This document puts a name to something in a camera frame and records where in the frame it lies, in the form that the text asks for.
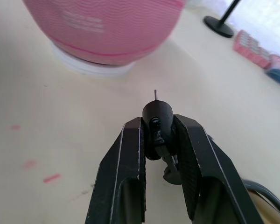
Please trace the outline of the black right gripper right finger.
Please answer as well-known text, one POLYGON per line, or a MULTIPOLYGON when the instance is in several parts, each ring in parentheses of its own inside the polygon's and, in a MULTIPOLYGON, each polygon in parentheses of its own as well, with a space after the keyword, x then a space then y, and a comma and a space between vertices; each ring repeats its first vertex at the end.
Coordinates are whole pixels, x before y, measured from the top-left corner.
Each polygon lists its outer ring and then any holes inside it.
POLYGON ((261 224, 231 159, 194 119, 174 116, 187 213, 194 224, 261 224))

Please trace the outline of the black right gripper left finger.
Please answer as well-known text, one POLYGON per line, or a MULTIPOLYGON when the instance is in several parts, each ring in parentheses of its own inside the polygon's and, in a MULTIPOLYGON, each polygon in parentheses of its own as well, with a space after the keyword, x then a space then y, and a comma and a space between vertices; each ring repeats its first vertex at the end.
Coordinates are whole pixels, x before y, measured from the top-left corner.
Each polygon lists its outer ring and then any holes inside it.
POLYGON ((141 224, 146 211, 146 158, 142 119, 126 122, 100 162, 87 224, 141 224))

